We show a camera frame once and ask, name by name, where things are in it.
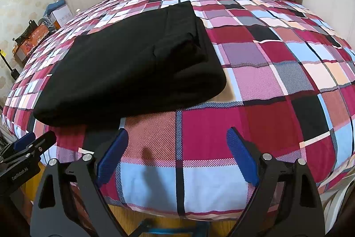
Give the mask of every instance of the bed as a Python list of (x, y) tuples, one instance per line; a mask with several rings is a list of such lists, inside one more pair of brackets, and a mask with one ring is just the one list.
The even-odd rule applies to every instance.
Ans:
[[(45, 164), (93, 152), (109, 129), (49, 127), (33, 117), (51, 71), (76, 36), (183, 1), (191, 1), (202, 19), (227, 86), (191, 108), (122, 118), (117, 129), (125, 128), (130, 140), (115, 174), (101, 188), (107, 202), (167, 217), (238, 218), (254, 187), (228, 149), (225, 136), (232, 126), (279, 160), (305, 159), (320, 193), (338, 183), (355, 161), (355, 53), (347, 42), (352, 35), (344, 37), (332, 29), (332, 17), (323, 21), (293, 0), (105, 0), (38, 47), (8, 96), (3, 122), (17, 137), (53, 130), (57, 143), (45, 152)], [(270, 211), (277, 209), (279, 193)]]

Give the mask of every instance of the fabric fold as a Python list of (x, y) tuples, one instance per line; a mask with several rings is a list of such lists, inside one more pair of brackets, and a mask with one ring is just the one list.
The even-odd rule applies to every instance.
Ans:
[(34, 117), (51, 126), (118, 121), (194, 106), (226, 85), (190, 2), (78, 36), (51, 74), (34, 108)]

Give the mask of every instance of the metal screw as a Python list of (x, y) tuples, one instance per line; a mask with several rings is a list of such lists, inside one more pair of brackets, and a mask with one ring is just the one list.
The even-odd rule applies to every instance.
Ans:
[(57, 163), (57, 159), (50, 159), (49, 162), (48, 162), (48, 164), (50, 166), (54, 166), (56, 163)]
[(84, 156), (83, 156), (83, 160), (84, 161), (90, 161), (92, 159), (92, 155), (91, 154), (85, 154)]
[(302, 158), (298, 159), (297, 162), (300, 164), (300, 165), (305, 165), (306, 164), (306, 161)]
[(269, 153), (263, 154), (263, 159), (266, 161), (270, 161), (272, 159), (272, 156)]

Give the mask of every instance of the light blue square pattern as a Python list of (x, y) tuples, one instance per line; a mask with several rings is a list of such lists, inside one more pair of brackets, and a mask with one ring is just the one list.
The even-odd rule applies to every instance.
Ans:
[(324, 45), (309, 44), (311, 48), (319, 55), (322, 60), (335, 61), (335, 58), (331, 53), (324, 47)]
[(126, 203), (177, 212), (175, 168), (121, 163), (121, 182)]
[(353, 149), (353, 130), (351, 129), (351, 123), (335, 131), (335, 137), (337, 138), (338, 145), (337, 163), (335, 165), (337, 168), (351, 156)]
[(286, 44), (291, 52), (300, 62), (310, 61), (317, 62), (319, 58), (311, 51), (306, 43), (289, 42)]
[(223, 212), (246, 206), (248, 183), (237, 165), (184, 168), (183, 179), (185, 212)]
[(257, 18), (272, 18), (272, 19), (274, 19), (274, 16), (272, 16), (270, 13), (268, 13), (265, 10), (251, 10), (250, 12), (253, 15), (255, 15)]

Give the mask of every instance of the wooden floor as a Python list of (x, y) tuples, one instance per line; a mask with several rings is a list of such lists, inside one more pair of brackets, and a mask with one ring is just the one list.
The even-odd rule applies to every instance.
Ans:
[[(25, 183), (23, 186), (23, 190), (26, 193), (26, 195), (30, 198), (31, 201), (33, 201), (36, 197), (36, 191), (38, 184), (40, 182), (40, 179), (42, 177), (42, 174), (44, 172), (45, 166), (42, 165), (42, 163), (39, 164), (41, 167), (41, 172), (34, 176), (31, 180)], [(185, 220), (185, 219), (170, 219), (170, 218), (165, 218), (165, 217), (157, 217), (157, 216), (152, 216), (149, 214), (144, 214), (136, 211), (132, 211), (126, 208), (121, 208), (117, 206), (111, 206), (109, 205), (111, 211), (123, 227), (123, 229), (130, 234), (139, 224), (142, 220), (146, 218), (153, 219), (154, 222), (158, 227), (162, 228), (178, 228), (178, 227), (187, 227), (187, 226), (194, 226), (195, 222), (193, 220)], [(212, 228), (211, 228), (211, 236), (216, 236), (216, 237), (225, 237), (228, 232), (232, 229), (234, 226), (235, 221), (216, 221), (213, 222)], [(154, 236), (150, 234), (143, 234), (142, 236)]]

